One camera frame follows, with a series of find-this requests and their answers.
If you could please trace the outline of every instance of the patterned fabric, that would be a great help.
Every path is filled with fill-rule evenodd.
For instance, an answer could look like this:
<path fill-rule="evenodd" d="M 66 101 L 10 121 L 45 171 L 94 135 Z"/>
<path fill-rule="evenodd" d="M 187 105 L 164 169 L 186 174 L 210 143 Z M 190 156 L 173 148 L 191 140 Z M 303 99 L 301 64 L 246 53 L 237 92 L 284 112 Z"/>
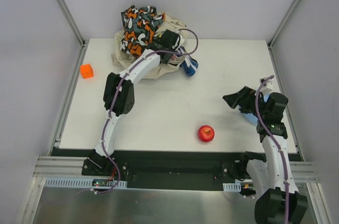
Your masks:
<path fill-rule="evenodd" d="M 137 9 L 134 5 L 121 12 L 123 37 L 120 50 L 138 58 L 153 41 L 159 26 L 165 21 L 165 13 L 157 15 L 156 7 Z"/>

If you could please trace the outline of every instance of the cable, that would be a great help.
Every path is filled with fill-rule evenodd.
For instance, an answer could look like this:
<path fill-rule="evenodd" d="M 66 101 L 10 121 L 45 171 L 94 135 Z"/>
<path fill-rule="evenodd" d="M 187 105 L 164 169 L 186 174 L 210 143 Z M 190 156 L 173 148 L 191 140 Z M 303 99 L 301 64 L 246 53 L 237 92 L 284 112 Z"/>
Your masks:
<path fill-rule="evenodd" d="M 110 176 L 110 178 L 108 178 L 107 180 L 106 180 L 106 182 L 110 182 L 110 181 L 112 181 L 113 179 L 114 179 L 114 176 L 115 176 L 115 173 L 117 172 L 117 169 L 114 167 L 113 168 L 113 171 L 112 171 L 112 175 Z"/>
<path fill-rule="evenodd" d="M 235 177 L 235 176 L 234 176 L 233 174 L 231 174 L 230 172 L 228 172 L 227 175 L 228 175 L 229 177 L 231 177 L 232 179 L 238 180 L 238 181 L 241 181 L 241 182 L 243 182 L 243 181 L 245 180 L 244 178 L 237 178 L 237 177 Z"/>
<path fill-rule="evenodd" d="M 117 164 L 115 163 L 115 161 L 111 158 L 111 156 L 107 153 L 107 150 L 105 148 L 105 144 L 104 144 L 104 136 L 105 136 L 105 132 L 106 132 L 106 128 L 108 126 L 108 123 L 110 122 L 110 120 L 112 119 L 112 110 L 114 108 L 114 104 L 117 100 L 117 97 L 118 97 L 118 93 L 120 91 L 120 88 L 121 88 L 121 85 L 123 83 L 123 81 L 126 79 L 126 77 L 129 75 L 129 73 L 132 72 L 132 70 L 134 70 L 142 61 L 144 61 L 146 58 L 156 54 L 156 53 L 159 53 L 159 52 L 162 52 L 162 53 L 171 53 L 173 55 L 184 55 L 184 56 L 188 56 L 188 55 L 191 55 L 193 54 L 197 49 L 198 49 L 198 45 L 199 45 L 199 39 L 198 39 L 198 36 L 196 35 L 195 32 L 193 32 L 192 30 L 190 29 L 186 29 L 186 28 L 181 28 L 181 29 L 178 29 L 178 31 L 189 31 L 191 33 L 193 33 L 193 35 L 195 36 L 195 39 L 197 41 L 196 45 L 195 45 L 195 48 L 193 49 L 192 52 L 190 53 L 179 53 L 179 52 L 174 52 L 174 51 L 168 51 L 168 50 L 157 50 L 157 51 L 153 51 L 151 53 L 149 53 L 148 55 L 145 56 L 145 58 L 142 58 L 140 60 L 138 60 L 130 69 L 128 72 L 126 72 L 120 79 L 119 83 L 118 83 L 118 86 L 117 86 L 117 89 L 115 91 L 115 94 L 114 94 L 114 97 L 113 97 L 113 100 L 112 100 L 112 104 L 111 104 L 111 107 L 109 109 L 109 112 L 108 112 L 108 118 L 106 119 L 106 122 L 105 122 L 105 125 L 104 125 L 104 128 L 102 130 L 102 133 L 101 133 L 101 147 L 102 147 L 102 150 L 104 151 L 106 157 L 110 160 L 111 163 L 113 163 L 114 167 L 117 169 L 117 172 L 118 172 L 118 180 L 117 182 L 111 186 L 109 189 L 105 190 L 105 191 L 95 191 L 94 193 L 95 194 L 106 194 L 106 193 L 109 193 L 110 191 L 112 191 L 116 186 L 118 186 L 120 180 L 121 180 L 121 174 L 120 174 L 120 170 L 117 166 Z M 55 203 L 55 204 L 58 204 L 58 203 L 63 203 L 65 201 L 68 201 L 70 199 L 72 199 L 74 196 L 82 193 L 82 192 L 85 192 L 85 191 L 92 191 L 94 190 L 93 188 L 92 189 L 83 189 L 83 190 L 80 190 L 78 192 L 76 192 L 75 194 L 71 195 L 70 197 L 68 197 L 67 199 L 64 199 L 64 200 L 61 200 L 61 201 L 48 201 L 46 199 L 46 197 L 44 196 L 44 199 L 47 200 L 48 202 L 50 203 Z"/>
<path fill-rule="evenodd" d="M 260 112 L 259 112 L 259 94 L 261 89 L 263 88 L 263 86 L 272 78 L 274 77 L 274 75 L 269 76 L 268 78 L 265 79 L 265 81 L 263 81 L 261 83 L 261 85 L 259 86 L 256 94 L 255 94 L 255 111 L 256 111 L 256 116 L 258 117 L 258 120 L 261 124 L 261 126 L 264 128 L 264 130 L 266 131 L 266 133 L 271 137 L 271 139 L 273 140 L 274 144 L 276 145 L 278 152 L 280 152 L 281 155 L 281 159 L 282 159 L 282 165 L 283 165 L 283 169 L 284 169 L 284 178 L 285 178 L 285 217 L 284 217 L 284 223 L 288 224 L 288 217 L 289 217 L 289 201 L 290 201 L 290 195 L 289 195 L 289 183 L 288 183 L 288 170 L 287 170 L 287 162 L 286 162 L 286 158 L 285 155 L 283 153 L 283 151 L 281 150 L 281 146 L 278 143 L 278 141 L 275 139 L 274 135 L 270 132 L 270 130 L 266 127 L 263 119 L 260 116 Z"/>
<path fill-rule="evenodd" d="M 189 56 L 191 54 L 193 54 L 194 52 L 196 52 L 196 50 L 198 49 L 198 45 L 199 45 L 199 39 L 198 39 L 198 36 L 195 32 L 193 32 L 192 30 L 190 29 L 187 29 L 187 28 L 181 28 L 181 29 L 178 29 L 178 31 L 187 31 L 187 32 L 191 32 L 193 33 L 194 37 L 195 37 L 195 40 L 197 41 L 196 45 L 195 45 L 195 48 L 193 49 L 192 52 L 189 52 L 189 53 L 179 53 L 179 52 L 175 52 L 175 51 L 168 51 L 168 50 L 157 50 L 157 51 L 153 51 L 151 53 L 149 53 L 148 55 L 146 55 L 146 58 L 154 55 L 155 53 L 171 53 L 173 55 L 184 55 L 184 56 Z"/>

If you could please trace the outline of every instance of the blue object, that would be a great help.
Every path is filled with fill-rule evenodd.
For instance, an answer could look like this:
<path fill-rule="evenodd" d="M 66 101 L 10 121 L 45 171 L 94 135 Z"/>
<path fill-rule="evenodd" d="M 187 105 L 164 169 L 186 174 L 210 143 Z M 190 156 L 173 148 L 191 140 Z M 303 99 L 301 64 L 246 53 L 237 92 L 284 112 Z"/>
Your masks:
<path fill-rule="evenodd" d="M 186 53 L 186 50 L 184 47 L 180 47 L 179 51 L 181 53 Z M 195 74 L 195 72 L 197 72 L 198 69 L 198 62 L 197 60 L 193 59 L 191 56 L 185 56 L 184 61 L 182 62 L 182 64 L 180 65 L 180 67 L 184 68 L 185 74 L 187 75 L 187 77 L 191 77 Z"/>
<path fill-rule="evenodd" d="M 269 99 L 269 94 L 266 94 L 266 95 L 264 95 L 264 102 L 266 102 L 268 99 Z M 250 123 L 252 123 L 252 124 L 254 124 L 254 125 L 257 125 L 257 123 L 258 123 L 258 118 L 257 117 L 255 117 L 253 114 L 250 114 L 250 113 L 248 113 L 248 114 L 243 114 L 246 118 L 247 118 L 247 120 L 250 122 Z"/>

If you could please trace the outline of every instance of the metal frame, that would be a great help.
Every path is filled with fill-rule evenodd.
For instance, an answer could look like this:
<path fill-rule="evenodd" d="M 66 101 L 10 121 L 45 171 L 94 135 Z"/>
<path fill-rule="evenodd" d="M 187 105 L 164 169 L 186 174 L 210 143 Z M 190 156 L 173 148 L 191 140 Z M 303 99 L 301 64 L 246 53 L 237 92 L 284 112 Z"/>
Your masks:
<path fill-rule="evenodd" d="M 277 30 L 275 31 L 271 41 L 269 41 L 269 49 L 272 49 L 273 45 L 275 44 L 276 40 L 278 39 L 281 31 L 284 29 L 286 23 L 289 21 L 289 19 L 291 18 L 291 15 L 293 14 L 293 12 L 296 10 L 299 2 L 301 0 L 293 0 L 291 5 L 289 6 L 289 8 L 287 9 L 284 17 L 282 18 Z"/>
<path fill-rule="evenodd" d="M 53 133 L 52 143 L 51 143 L 51 147 L 50 147 L 50 150 L 49 150 L 49 153 L 48 153 L 49 155 L 51 154 L 54 146 L 58 147 L 60 145 L 60 140 L 61 140 L 61 136 L 63 134 L 65 124 L 66 124 L 68 111 L 69 111 L 70 105 L 72 103 L 76 84 L 78 82 L 79 68 L 80 68 L 80 65 L 84 61 L 86 51 L 87 51 L 87 46 L 88 46 L 87 43 L 85 43 L 85 45 L 81 48 L 77 62 L 76 62 L 76 65 L 75 65 L 75 68 L 73 70 L 72 77 L 71 77 L 71 80 L 70 80 L 69 85 L 68 85 L 67 94 L 66 94 L 65 99 L 63 101 L 63 105 L 62 105 L 62 109 L 61 109 L 61 112 L 60 112 L 60 115 L 59 115 L 59 119 L 58 119 L 57 125 L 56 125 L 54 133 Z"/>
<path fill-rule="evenodd" d="M 23 208 L 19 216 L 18 223 L 21 224 L 33 223 L 45 181 L 46 181 L 45 177 L 32 178 L 28 189 L 28 193 L 24 201 Z"/>
<path fill-rule="evenodd" d="M 33 177 L 70 177 L 101 178 L 104 176 L 83 176 L 81 174 L 86 157 L 52 157 L 40 156 Z M 312 162 L 290 162 L 296 183 L 319 183 L 319 176 Z"/>
<path fill-rule="evenodd" d="M 291 5 L 289 6 L 286 14 L 284 15 L 282 21 L 280 22 L 276 32 L 274 33 L 272 39 L 269 41 L 268 48 L 270 51 L 272 63 L 274 66 L 275 74 L 277 76 L 277 81 L 279 87 L 283 93 L 283 84 L 282 80 L 279 76 L 279 71 L 276 67 L 274 57 L 272 54 L 272 47 L 276 43 L 281 31 L 284 29 L 286 23 L 290 19 L 291 15 L 298 7 L 299 2 L 301 0 L 293 0 Z M 65 122 L 67 119 L 67 114 L 69 111 L 70 104 L 72 102 L 73 93 L 76 87 L 76 82 L 79 75 L 79 66 L 82 64 L 83 59 L 86 53 L 86 42 L 83 39 L 66 3 L 64 0 L 56 0 L 59 5 L 65 20 L 69 24 L 72 32 L 74 33 L 76 39 L 81 44 L 82 49 L 79 54 L 76 66 L 73 71 L 72 79 L 69 84 L 69 88 L 67 91 L 67 95 L 64 99 L 63 108 L 60 113 L 60 117 L 56 126 L 56 129 L 53 134 L 51 150 L 55 147 L 58 147 L 60 144 L 60 138 L 65 126 Z M 295 130 L 293 127 L 293 123 L 291 122 L 290 114 L 287 110 L 288 119 L 292 127 L 292 133 L 294 138 L 297 140 L 295 135 Z M 41 197 L 42 189 L 46 182 L 46 177 L 71 177 L 71 178 L 83 178 L 81 175 L 81 171 L 83 168 L 84 157 L 44 157 L 41 156 L 38 159 L 37 166 L 34 170 L 33 178 L 31 180 L 31 184 L 29 187 L 29 191 L 26 195 L 26 199 L 24 201 L 24 207 L 22 208 L 22 212 L 20 214 L 19 223 L 33 223 L 34 216 L 38 207 L 38 203 Z M 304 183 L 307 186 L 309 191 L 309 201 L 313 206 L 315 217 L 318 223 L 332 223 L 331 217 L 329 215 L 328 207 L 325 202 L 325 198 L 323 195 L 321 184 L 319 183 L 318 173 L 315 170 L 314 164 L 310 162 L 291 162 L 291 169 L 293 176 L 296 182 Z M 105 178 L 105 177 L 90 177 L 86 178 Z"/>
<path fill-rule="evenodd" d="M 73 31 L 74 36 L 76 37 L 76 39 L 78 40 L 80 45 L 83 46 L 85 44 L 84 38 L 82 37 L 82 35 L 79 31 L 79 28 L 76 25 L 67 5 L 65 3 L 65 0 L 56 0 L 56 2 L 59 5 L 61 12 L 65 16 L 65 20 L 67 21 L 69 27 Z"/>

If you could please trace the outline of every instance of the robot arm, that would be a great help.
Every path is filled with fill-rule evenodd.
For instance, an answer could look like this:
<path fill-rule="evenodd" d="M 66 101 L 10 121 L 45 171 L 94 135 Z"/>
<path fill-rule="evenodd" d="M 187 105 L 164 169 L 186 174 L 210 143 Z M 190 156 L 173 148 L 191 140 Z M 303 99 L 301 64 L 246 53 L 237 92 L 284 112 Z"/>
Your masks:
<path fill-rule="evenodd" d="M 256 115 L 256 91 L 244 87 L 239 92 L 225 95 L 223 99 L 231 108 L 240 106 L 242 113 Z M 242 160 L 230 170 L 233 177 L 250 176 L 257 194 L 255 205 L 256 223 L 284 223 L 285 213 L 292 223 L 300 223 L 306 210 L 307 198 L 299 194 L 293 180 L 287 152 L 287 131 L 281 122 L 288 99 L 280 93 L 271 93 L 267 102 L 259 93 L 258 109 L 263 123 L 274 135 L 274 140 L 267 134 L 258 121 L 257 132 L 265 151 L 263 159 L 256 153 L 244 153 Z M 285 169 L 288 180 L 285 180 Z M 289 198 L 286 211 L 286 199 Z"/>
<path fill-rule="evenodd" d="M 133 85 L 137 84 L 151 69 L 160 64 L 160 55 L 157 55 L 155 53 L 154 55 L 151 55 L 149 57 L 147 56 L 151 52 L 154 51 L 151 49 L 146 49 L 142 53 L 142 55 L 127 69 L 123 70 L 119 74 L 111 73 L 107 78 L 104 101 L 106 108 L 109 108 L 111 106 L 116 90 L 114 85 L 117 84 L 117 82 L 119 82 L 121 78 L 124 77 L 124 75 L 126 75 L 126 77 L 124 78 L 124 82 L 126 83 L 123 83 L 123 87 L 121 90 L 121 94 L 125 97 L 120 96 L 119 99 L 117 98 L 117 107 L 113 108 L 111 114 L 109 114 L 109 109 L 106 111 L 106 120 L 109 119 L 109 122 L 107 124 L 104 134 L 104 146 L 109 155 L 114 152 L 114 142 L 117 137 L 117 131 L 119 130 L 120 123 L 134 105 Z M 95 147 L 95 151 L 101 156 L 105 156 L 101 143 L 102 141 L 99 140 Z"/>

